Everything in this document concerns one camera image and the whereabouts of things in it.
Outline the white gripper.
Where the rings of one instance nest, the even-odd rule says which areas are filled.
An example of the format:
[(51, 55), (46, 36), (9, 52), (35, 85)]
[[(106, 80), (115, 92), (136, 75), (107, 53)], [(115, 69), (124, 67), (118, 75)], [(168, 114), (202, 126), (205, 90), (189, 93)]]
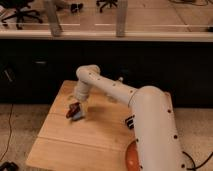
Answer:
[[(89, 91), (90, 89), (88, 87), (79, 87), (76, 86), (74, 88), (74, 97), (78, 101), (86, 101), (89, 97)], [(78, 121), (84, 118), (84, 113), (82, 111), (77, 112), (73, 117), (73, 121)]]

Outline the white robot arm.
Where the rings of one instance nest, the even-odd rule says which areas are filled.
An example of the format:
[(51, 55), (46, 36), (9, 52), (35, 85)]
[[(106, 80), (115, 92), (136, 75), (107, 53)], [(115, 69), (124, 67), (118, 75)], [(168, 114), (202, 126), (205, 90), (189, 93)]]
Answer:
[(167, 94), (155, 86), (134, 88), (100, 75), (97, 65), (76, 70), (74, 97), (86, 101), (92, 86), (132, 111), (138, 168), (141, 171), (187, 171), (175, 117)]

